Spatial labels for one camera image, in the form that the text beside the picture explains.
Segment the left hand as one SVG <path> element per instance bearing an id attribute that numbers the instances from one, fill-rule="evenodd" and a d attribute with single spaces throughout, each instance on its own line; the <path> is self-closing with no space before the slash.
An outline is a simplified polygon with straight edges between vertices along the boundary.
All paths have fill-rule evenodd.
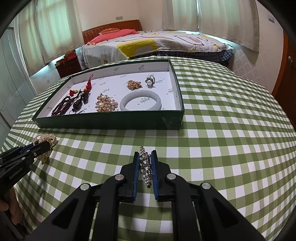
<path id="1" fill-rule="evenodd" d="M 16 198 L 14 187 L 12 187 L 3 198 L 1 198 L 1 211 L 7 210 L 10 211 L 12 223 L 14 225 L 19 224 L 22 220 L 23 213 Z"/>

